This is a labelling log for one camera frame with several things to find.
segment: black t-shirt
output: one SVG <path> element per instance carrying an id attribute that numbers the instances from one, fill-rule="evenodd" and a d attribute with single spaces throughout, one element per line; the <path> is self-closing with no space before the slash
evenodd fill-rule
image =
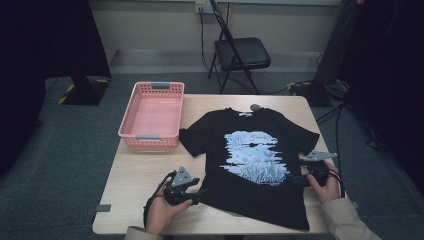
<path id="1" fill-rule="evenodd" d="M 283 114 L 261 108 L 242 113 L 231 108 L 206 113 L 180 141 L 195 157 L 206 153 L 201 202 L 276 225 L 309 230 L 303 188 L 285 181 L 301 174 L 299 153 L 314 149 L 319 134 Z"/>

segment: beige sleeve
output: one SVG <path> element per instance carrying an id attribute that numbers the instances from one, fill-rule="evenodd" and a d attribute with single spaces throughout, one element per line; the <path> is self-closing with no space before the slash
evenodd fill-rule
<path id="1" fill-rule="evenodd" d="M 340 198 L 321 205 L 324 219 L 336 239 L 380 239 L 359 218 L 348 198 Z"/>
<path id="2" fill-rule="evenodd" d="M 155 236 L 146 233 L 143 228 L 140 227 L 128 227 L 127 233 L 125 234 L 125 240 L 161 240 L 162 236 Z"/>

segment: pink plastic basket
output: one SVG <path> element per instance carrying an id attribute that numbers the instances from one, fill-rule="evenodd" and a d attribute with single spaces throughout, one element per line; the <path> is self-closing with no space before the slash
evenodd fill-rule
<path id="1" fill-rule="evenodd" d="M 129 147 L 177 147 L 183 97 L 184 83 L 136 83 L 118 135 Z"/>

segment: chair backrest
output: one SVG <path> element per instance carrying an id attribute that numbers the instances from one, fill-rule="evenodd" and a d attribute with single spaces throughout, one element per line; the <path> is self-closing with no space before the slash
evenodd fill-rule
<path id="1" fill-rule="evenodd" d="M 222 35 L 225 35 L 226 40 L 230 41 L 231 45 L 233 42 L 233 36 L 231 35 L 230 30 L 228 29 L 227 23 L 222 16 L 221 10 L 218 7 L 218 4 L 215 0 L 210 0 L 213 13 L 215 14 L 216 20 L 218 21 L 219 26 L 221 27 L 221 35 L 219 36 L 219 40 L 222 39 Z"/>

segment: light wooden tabletop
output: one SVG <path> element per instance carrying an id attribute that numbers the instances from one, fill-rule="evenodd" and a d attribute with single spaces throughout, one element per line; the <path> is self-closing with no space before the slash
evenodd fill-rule
<path id="1" fill-rule="evenodd" d="M 252 104 L 283 113 L 289 120 L 320 134 L 305 98 L 297 96 L 197 95 L 185 94 L 181 128 L 188 128 L 206 112 L 231 107 L 250 111 Z M 315 147 L 328 151 L 324 139 Z M 125 234 L 128 226 L 142 226 L 143 206 L 166 174 L 183 165 L 200 183 L 187 192 L 199 189 L 205 176 L 205 155 L 193 158 L 179 144 L 165 151 L 141 151 L 128 148 L 121 139 L 100 205 L 111 204 L 110 212 L 99 212 L 93 223 L 97 234 Z M 309 231 L 298 231 L 224 212 L 199 203 L 176 217 L 164 234 L 299 234 L 328 233 L 322 220 L 319 200 L 311 188 L 304 191 Z"/>

